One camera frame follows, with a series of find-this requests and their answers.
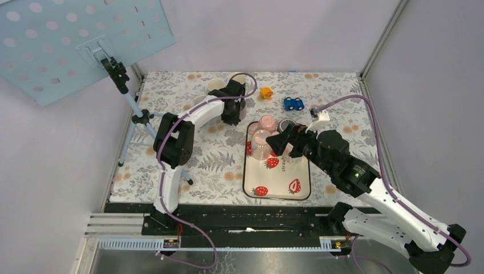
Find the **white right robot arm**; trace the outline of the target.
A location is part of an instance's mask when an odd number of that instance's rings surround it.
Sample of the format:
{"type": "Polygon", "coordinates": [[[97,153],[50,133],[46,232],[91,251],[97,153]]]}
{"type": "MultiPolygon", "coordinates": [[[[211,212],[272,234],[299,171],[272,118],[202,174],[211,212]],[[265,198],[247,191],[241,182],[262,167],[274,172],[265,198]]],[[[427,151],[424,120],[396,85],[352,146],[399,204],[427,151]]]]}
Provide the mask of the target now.
{"type": "Polygon", "coordinates": [[[365,215],[339,202],[327,220],[335,235],[345,231],[366,236],[399,252],[421,273],[445,273],[466,230],[424,213],[393,187],[370,164],[350,154],[349,143],[335,130],[316,133],[300,124],[270,136],[267,143],[278,156],[290,144],[293,158],[305,157],[324,171],[337,189],[376,209],[392,223],[365,215]]]}

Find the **green octagonal mug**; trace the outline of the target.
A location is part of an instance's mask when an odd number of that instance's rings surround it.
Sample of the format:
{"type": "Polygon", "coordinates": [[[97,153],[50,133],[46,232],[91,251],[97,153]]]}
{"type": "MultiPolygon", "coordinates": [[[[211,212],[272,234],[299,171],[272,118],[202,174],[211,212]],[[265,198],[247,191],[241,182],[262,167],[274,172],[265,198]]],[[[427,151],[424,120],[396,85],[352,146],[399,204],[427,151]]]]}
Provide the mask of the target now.
{"type": "Polygon", "coordinates": [[[225,86],[226,82],[220,78],[212,78],[206,84],[208,93],[212,92],[213,90],[220,90],[225,86]]]}

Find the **purple mug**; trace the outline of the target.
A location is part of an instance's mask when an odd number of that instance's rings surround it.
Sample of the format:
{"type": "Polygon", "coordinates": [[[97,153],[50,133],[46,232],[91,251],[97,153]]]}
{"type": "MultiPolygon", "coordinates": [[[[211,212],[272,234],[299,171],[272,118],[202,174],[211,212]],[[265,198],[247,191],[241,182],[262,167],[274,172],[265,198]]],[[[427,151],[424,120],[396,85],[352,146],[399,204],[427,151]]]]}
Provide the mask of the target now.
{"type": "Polygon", "coordinates": [[[245,99],[242,99],[240,101],[240,111],[239,111],[239,118],[240,118],[240,120],[245,119],[246,114],[247,114],[246,101],[245,101],[245,99]]]}

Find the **black mug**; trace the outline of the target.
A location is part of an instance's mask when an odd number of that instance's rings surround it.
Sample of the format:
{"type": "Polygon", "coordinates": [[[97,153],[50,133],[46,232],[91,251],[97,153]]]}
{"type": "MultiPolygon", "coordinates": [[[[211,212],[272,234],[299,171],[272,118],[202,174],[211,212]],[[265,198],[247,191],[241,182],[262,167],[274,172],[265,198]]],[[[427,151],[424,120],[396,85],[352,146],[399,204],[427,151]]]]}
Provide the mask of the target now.
{"type": "Polygon", "coordinates": [[[242,85],[245,85],[246,83],[246,76],[244,74],[240,74],[239,72],[233,72],[228,75],[227,80],[233,80],[236,81],[242,85]]]}

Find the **blue dotted mug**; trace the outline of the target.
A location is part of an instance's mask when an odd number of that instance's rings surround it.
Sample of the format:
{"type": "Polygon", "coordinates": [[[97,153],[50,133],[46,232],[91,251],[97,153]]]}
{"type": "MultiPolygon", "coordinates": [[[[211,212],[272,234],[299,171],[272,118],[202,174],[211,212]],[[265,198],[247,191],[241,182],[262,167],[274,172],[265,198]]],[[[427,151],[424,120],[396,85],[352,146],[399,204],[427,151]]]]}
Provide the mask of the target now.
{"type": "Polygon", "coordinates": [[[198,106],[198,105],[201,105],[201,104],[204,104],[204,102],[206,101],[207,99],[207,96],[206,95],[202,95],[202,96],[198,96],[194,102],[193,102],[193,106],[198,106]]]}

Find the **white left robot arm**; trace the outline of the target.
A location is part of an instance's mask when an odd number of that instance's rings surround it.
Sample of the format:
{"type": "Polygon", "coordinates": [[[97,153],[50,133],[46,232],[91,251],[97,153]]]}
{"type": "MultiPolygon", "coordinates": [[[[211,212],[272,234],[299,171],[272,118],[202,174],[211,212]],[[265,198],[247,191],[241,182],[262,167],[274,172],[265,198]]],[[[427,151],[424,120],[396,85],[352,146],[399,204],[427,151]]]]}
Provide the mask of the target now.
{"type": "Polygon", "coordinates": [[[178,207],[178,187],[183,166],[193,153],[196,131],[210,120],[220,118],[225,124],[236,126],[241,122],[241,105],[245,85],[230,80],[226,87],[212,90],[202,101],[179,114],[165,113],[156,135],[153,149],[160,162],[159,197],[154,202],[161,212],[155,227],[165,235],[177,227],[176,217],[170,215],[178,207]]]}

